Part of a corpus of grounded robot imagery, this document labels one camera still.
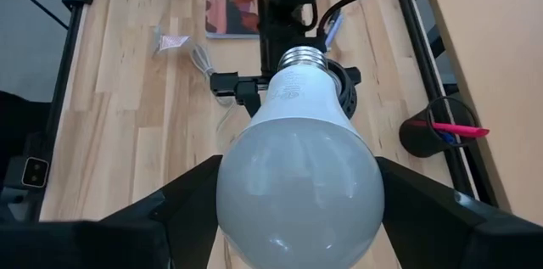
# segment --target wooden surface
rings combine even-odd
[[[430,0],[500,206],[543,225],[543,0]]]
[[[338,0],[318,0],[320,13]],[[192,35],[218,71],[260,71],[256,40],[208,40],[205,0],[94,0],[85,8],[70,72],[42,220],[100,219],[224,152],[248,123],[226,109],[186,54],[153,54],[153,29]],[[400,146],[398,128],[428,102],[397,0],[362,0],[346,16],[330,54],[358,66],[352,120],[375,155],[451,185],[442,154],[420,160]],[[398,268],[381,228],[356,268]],[[220,232],[208,268],[247,268]]]

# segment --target pen holder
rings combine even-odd
[[[462,101],[452,97],[436,98],[426,108],[400,126],[400,142],[408,153],[428,158],[433,154],[453,148],[464,147],[470,144],[473,137],[456,137],[451,133],[439,132],[434,129],[433,115],[435,111],[450,109],[457,125],[479,126],[473,111]]]

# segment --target white light bulb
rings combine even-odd
[[[383,218],[376,160],[339,105],[323,54],[289,50],[224,156],[217,215],[255,269],[353,266]]]

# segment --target book cover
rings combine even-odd
[[[209,38],[258,38],[258,21],[257,0],[206,0]]]

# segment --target blue pen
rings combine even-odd
[[[456,143],[456,139],[452,136],[452,134],[448,132],[440,132],[439,134],[448,144],[454,145]]]
[[[330,20],[328,20],[328,23],[327,23],[328,29],[330,28],[330,26],[333,25],[333,23],[336,22],[336,20],[338,19],[338,17],[339,17],[340,14],[341,14],[341,10],[337,10],[336,12],[334,12],[334,13],[332,14],[332,17],[330,17]]]
[[[336,37],[336,34],[338,33],[339,27],[343,23],[343,14],[339,14],[338,18],[333,22],[332,27],[330,27],[330,31],[328,32],[328,35],[326,37],[326,48],[329,51],[332,46],[332,41]]]

